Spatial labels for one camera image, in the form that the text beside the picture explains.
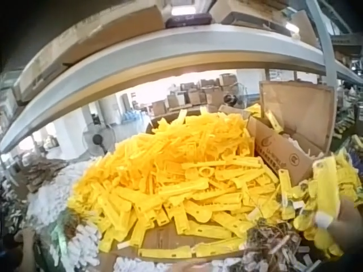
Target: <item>metal shelf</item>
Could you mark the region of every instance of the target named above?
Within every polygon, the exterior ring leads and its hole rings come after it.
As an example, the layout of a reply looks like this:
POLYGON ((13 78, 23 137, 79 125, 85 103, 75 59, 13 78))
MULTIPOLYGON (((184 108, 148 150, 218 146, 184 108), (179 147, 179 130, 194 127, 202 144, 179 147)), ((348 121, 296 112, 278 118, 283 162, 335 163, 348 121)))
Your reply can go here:
MULTIPOLYGON (((335 66, 339 78, 363 84, 338 61, 335 66)), ((219 24, 167 29, 119 43, 65 71, 26 106, 0 151, 78 107, 137 84, 189 71, 243 68, 326 72, 321 50, 273 32, 219 24)))

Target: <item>ceiling light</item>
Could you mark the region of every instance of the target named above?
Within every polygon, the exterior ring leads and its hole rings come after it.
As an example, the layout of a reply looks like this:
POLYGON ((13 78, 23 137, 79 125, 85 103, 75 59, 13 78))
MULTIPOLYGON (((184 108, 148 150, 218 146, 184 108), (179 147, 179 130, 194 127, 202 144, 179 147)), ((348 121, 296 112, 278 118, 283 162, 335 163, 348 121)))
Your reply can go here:
POLYGON ((299 33, 299 31, 300 31, 300 29, 296 25, 294 25, 292 23, 289 23, 289 22, 286 23, 286 26, 285 27, 289 31, 294 32, 294 33, 299 33))
POLYGON ((195 14, 195 13, 196 13, 195 6, 173 7, 171 10, 171 15, 173 15, 173 16, 189 15, 189 14, 195 14))

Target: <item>factory floor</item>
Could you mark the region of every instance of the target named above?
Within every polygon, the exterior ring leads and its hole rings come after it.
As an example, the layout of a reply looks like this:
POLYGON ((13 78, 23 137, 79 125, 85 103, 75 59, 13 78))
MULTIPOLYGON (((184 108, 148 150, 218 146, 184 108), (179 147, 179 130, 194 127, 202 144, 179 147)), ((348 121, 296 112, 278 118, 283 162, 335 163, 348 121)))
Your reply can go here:
MULTIPOLYGON (((150 122, 150 117, 146 114, 142 114, 141 118, 136 121, 131 121, 129 123, 115 125, 112 126, 115 131, 116 142, 121 142, 131 136, 134 136, 140 132, 145 132, 147 125, 150 122)), ((62 154, 61 147, 55 147, 48 150, 47 153, 48 159, 64 159, 62 154)), ((85 160, 89 160, 91 158, 91 154, 89 152, 85 152, 80 157, 71 160, 71 162, 81 162, 85 160)))

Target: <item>pile of yellow plastic parts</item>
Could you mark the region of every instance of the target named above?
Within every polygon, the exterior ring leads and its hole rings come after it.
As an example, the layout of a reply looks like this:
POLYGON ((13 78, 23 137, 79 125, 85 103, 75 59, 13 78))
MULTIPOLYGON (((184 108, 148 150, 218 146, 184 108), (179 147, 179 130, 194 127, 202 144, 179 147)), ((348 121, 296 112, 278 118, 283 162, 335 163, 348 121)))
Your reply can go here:
POLYGON ((292 187, 287 170, 277 177, 254 157, 254 139, 240 115, 203 108, 200 116, 185 115, 181 111, 171 124, 161 120, 153 135, 119 143, 74 187, 68 206, 104 233, 100 250, 108 252, 114 240, 124 241, 133 229, 128 243, 143 257, 235 252, 246 242, 247 230, 263 217, 268 224, 294 220, 295 228, 318 248, 340 254, 327 234, 314 227, 313 215, 322 209, 336 217, 339 199, 330 196, 338 196, 339 189, 358 201, 360 184, 343 154, 320 161, 311 181, 292 187), (296 203, 303 207, 300 212, 296 203), (175 250, 142 248, 147 230, 172 220, 178 235, 218 240, 175 250))

